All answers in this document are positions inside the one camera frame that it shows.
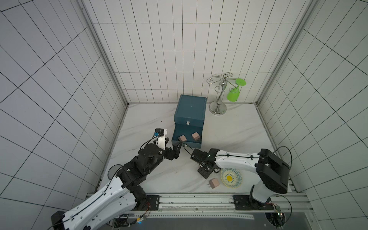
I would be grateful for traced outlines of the clear glass cup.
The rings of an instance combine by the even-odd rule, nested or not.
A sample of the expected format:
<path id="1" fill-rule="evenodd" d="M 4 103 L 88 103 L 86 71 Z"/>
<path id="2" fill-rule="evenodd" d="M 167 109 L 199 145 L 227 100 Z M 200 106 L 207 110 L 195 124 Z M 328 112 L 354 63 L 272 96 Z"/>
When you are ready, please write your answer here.
<path id="1" fill-rule="evenodd" d="M 112 180 L 114 177 L 119 177 L 120 171 L 123 169 L 123 165 L 116 164 L 113 165 L 107 173 L 108 180 Z"/>

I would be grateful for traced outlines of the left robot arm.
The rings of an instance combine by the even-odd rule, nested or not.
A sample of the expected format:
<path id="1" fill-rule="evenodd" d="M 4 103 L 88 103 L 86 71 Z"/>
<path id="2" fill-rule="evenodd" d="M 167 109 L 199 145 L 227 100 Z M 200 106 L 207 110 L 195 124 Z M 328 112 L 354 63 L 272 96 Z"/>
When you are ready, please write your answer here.
<path id="1" fill-rule="evenodd" d="M 147 144 L 130 162 L 118 169 L 110 182 L 83 203 L 51 216 L 52 230 L 96 230 L 118 215 L 148 206 L 140 184 L 163 160 L 177 159 L 182 142 L 172 148 Z"/>

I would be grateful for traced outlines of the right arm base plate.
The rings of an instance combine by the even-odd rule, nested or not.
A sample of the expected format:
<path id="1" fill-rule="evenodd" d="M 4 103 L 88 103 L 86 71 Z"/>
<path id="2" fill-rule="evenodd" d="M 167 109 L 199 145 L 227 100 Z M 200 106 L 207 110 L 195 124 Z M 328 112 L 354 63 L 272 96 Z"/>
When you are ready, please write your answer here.
<path id="1" fill-rule="evenodd" d="M 235 210 L 238 211 L 269 211 L 274 210 L 272 204 L 260 203 L 250 195 L 233 195 Z"/>

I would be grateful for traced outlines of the pink plug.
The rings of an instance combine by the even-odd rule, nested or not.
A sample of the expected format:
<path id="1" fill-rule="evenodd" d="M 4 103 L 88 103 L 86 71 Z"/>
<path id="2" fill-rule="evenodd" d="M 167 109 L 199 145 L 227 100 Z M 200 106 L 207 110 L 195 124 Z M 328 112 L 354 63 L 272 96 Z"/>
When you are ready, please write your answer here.
<path id="1" fill-rule="evenodd" d="M 212 189 L 217 188 L 217 187 L 219 186 L 219 181 L 218 181 L 218 179 L 217 179 L 217 178 L 213 178 L 213 179 L 209 180 L 209 186 L 210 186 L 210 188 L 212 188 Z"/>
<path id="2" fill-rule="evenodd" d="M 199 141 L 201 139 L 201 136 L 197 132 L 195 132 L 192 134 L 192 138 L 195 141 Z"/>
<path id="3" fill-rule="evenodd" d="M 182 141 L 182 142 L 186 142 L 186 141 L 187 141 L 187 138 L 186 138 L 186 136 L 185 136 L 185 135 L 180 136 L 178 139 L 179 139 L 180 141 Z"/>

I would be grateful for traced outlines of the teal drawer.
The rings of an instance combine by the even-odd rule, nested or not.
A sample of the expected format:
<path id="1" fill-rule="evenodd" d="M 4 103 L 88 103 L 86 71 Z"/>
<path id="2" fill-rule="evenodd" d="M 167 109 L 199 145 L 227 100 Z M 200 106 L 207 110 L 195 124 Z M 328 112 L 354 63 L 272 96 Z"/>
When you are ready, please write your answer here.
<path id="1" fill-rule="evenodd" d="M 195 140 L 192 136 L 195 133 L 199 135 L 198 140 Z M 180 141 L 179 138 L 181 136 L 185 136 L 186 141 L 183 141 L 184 144 L 187 144 L 192 148 L 200 149 L 202 147 L 202 133 L 203 127 L 175 124 L 172 144 L 178 143 Z"/>

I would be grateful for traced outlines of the green plastic wine glass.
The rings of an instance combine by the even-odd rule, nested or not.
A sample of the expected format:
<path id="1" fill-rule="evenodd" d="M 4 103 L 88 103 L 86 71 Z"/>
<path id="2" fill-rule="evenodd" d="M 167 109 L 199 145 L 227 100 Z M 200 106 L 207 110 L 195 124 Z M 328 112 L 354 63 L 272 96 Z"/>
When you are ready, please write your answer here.
<path id="1" fill-rule="evenodd" d="M 229 90 L 229 93 L 227 95 L 227 99 L 230 102 L 237 102 L 239 95 L 240 95 L 240 87 L 245 86 L 246 81 L 240 78 L 237 78 L 235 80 L 235 86 Z"/>

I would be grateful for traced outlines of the aluminium mounting rail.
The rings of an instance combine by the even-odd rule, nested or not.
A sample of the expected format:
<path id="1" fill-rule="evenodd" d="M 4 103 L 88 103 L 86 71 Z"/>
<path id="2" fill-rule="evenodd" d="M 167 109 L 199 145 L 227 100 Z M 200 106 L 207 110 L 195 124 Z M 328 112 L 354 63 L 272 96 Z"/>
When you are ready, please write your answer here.
<path id="1" fill-rule="evenodd" d="M 238 211 L 235 210 L 233 195 L 247 194 L 156 194 L 160 196 L 159 209 L 157 211 L 149 211 L 151 213 L 276 213 L 281 211 L 284 213 L 310 212 L 312 207 L 306 195 L 298 193 L 289 193 L 285 195 L 273 195 L 267 204 L 272 204 L 274 210 L 269 211 Z M 110 194 L 105 194 L 97 201 L 93 202 L 87 211 L 93 211 L 95 214 L 111 214 L 118 216 L 122 213 L 141 212 L 137 208 L 140 203 L 147 198 L 144 197 L 140 201 L 136 201 L 132 193 L 118 197 L 116 200 L 108 203 L 105 198 Z"/>

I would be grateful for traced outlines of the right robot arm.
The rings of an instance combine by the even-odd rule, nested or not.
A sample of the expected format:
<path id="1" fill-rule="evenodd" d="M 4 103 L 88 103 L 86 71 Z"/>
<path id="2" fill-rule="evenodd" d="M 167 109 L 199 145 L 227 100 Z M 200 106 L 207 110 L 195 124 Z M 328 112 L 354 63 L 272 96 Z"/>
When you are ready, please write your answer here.
<path id="1" fill-rule="evenodd" d="M 244 170 L 258 175 L 259 182 L 250 192 L 252 201 L 266 203 L 273 194 L 286 194 L 290 166 L 268 149 L 259 153 L 233 153 L 220 149 L 204 152 L 194 149 L 191 159 L 200 165 L 198 172 L 208 178 L 215 170 L 224 172 L 227 168 Z"/>

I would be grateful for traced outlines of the teal drawer cabinet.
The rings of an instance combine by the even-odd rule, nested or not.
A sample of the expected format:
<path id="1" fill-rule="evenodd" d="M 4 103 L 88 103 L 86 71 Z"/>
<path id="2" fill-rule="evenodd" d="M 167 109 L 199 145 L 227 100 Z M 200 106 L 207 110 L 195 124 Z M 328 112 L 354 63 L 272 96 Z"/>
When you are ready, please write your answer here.
<path id="1" fill-rule="evenodd" d="M 203 127 L 206 105 L 206 97 L 180 95 L 174 114 L 174 122 L 180 125 Z"/>

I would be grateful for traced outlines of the yellow patterned plate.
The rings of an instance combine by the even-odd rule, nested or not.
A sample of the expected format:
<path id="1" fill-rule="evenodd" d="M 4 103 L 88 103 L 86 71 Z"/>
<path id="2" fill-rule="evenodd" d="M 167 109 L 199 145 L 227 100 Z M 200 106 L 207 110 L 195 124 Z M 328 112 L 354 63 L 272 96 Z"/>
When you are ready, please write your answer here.
<path id="1" fill-rule="evenodd" d="M 238 188 L 242 184 L 242 175 L 238 169 L 222 168 L 220 178 L 223 184 L 229 188 Z"/>

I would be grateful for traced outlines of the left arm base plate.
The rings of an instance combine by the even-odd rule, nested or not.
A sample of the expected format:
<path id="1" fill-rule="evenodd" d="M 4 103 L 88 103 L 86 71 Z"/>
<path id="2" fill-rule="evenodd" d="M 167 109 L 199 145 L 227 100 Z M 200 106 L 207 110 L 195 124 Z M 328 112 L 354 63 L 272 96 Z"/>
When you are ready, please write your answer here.
<path id="1" fill-rule="evenodd" d="M 157 211 L 159 209 L 160 196 L 159 195 L 148 195 L 138 206 L 138 211 Z"/>

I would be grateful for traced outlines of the silver glass rack stand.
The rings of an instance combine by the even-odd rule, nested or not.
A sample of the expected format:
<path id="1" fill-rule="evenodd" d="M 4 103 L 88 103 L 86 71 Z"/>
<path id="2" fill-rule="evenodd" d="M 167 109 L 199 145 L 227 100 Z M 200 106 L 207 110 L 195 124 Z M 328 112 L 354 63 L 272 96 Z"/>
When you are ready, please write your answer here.
<path id="1" fill-rule="evenodd" d="M 222 102 L 223 94 L 227 88 L 229 80 L 232 80 L 233 74 L 231 72 L 226 72 L 225 74 L 218 75 L 213 74 L 207 79 L 207 84 L 216 84 L 214 90 L 218 93 L 215 101 L 211 102 L 209 105 L 209 110 L 212 114 L 216 116 L 224 115 L 227 112 L 226 105 Z"/>

